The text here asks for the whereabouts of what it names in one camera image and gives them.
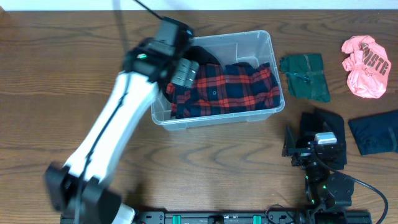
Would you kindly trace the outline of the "pink printed t-shirt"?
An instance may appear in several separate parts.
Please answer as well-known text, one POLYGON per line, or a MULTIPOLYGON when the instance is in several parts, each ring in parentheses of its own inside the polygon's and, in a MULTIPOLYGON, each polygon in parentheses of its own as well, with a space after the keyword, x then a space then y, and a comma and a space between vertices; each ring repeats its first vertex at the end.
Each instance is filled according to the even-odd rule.
POLYGON ((348 55, 342 66, 349 73, 351 92, 362 98, 380 98, 387 90, 392 67, 385 48, 371 36, 359 35, 346 40, 341 51, 348 55))

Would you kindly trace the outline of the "black hoodie garment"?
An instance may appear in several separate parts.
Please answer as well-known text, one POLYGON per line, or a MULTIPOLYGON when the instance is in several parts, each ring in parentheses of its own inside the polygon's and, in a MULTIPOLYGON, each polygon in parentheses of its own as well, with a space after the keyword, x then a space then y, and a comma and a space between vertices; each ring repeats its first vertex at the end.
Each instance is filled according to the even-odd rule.
MULTIPOLYGON (((199 65, 206 65, 206 64, 221 65, 219 63, 219 61, 216 59, 216 57, 214 57, 212 54, 210 54, 208 51, 206 51, 203 47, 200 47, 200 46, 190 47, 185 52, 183 58, 198 62, 199 65)), ((252 67, 247 62, 239 62, 234 65, 239 66, 239 67, 252 67)), ((171 93, 167 93, 166 89, 164 89, 163 95, 170 103, 172 103, 172 94, 171 93)))

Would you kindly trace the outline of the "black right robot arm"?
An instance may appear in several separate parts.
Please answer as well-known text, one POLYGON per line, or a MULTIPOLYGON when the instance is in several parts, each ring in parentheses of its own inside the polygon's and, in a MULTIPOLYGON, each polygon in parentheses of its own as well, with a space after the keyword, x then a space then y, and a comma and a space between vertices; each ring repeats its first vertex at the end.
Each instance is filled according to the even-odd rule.
POLYGON ((283 157, 305 171, 305 195, 310 204, 295 216, 301 223, 321 219, 345 219, 352 205, 353 178, 341 171, 346 165, 345 129, 334 121, 316 121, 305 126, 297 137, 285 129, 283 157))

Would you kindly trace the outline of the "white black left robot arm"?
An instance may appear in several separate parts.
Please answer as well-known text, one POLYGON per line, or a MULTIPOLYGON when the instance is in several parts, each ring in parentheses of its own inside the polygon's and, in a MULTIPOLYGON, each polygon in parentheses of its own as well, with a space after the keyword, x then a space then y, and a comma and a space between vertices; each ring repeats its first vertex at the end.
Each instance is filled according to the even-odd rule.
POLYGON ((198 64, 186 58, 191 42, 167 45, 146 39, 129 51, 111 95, 86 138, 63 166, 44 174, 62 223, 132 223, 136 211, 111 191, 119 160, 159 91, 175 78, 187 81, 198 64))

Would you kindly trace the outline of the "red navy plaid shirt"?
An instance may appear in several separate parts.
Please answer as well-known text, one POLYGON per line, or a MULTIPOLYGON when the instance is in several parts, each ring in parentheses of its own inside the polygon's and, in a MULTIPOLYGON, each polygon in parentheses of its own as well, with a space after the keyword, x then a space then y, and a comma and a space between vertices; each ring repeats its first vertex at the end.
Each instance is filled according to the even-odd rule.
POLYGON ((164 91, 176 119, 267 110, 280 106, 280 88, 270 63, 200 65, 191 88, 169 83, 164 91))

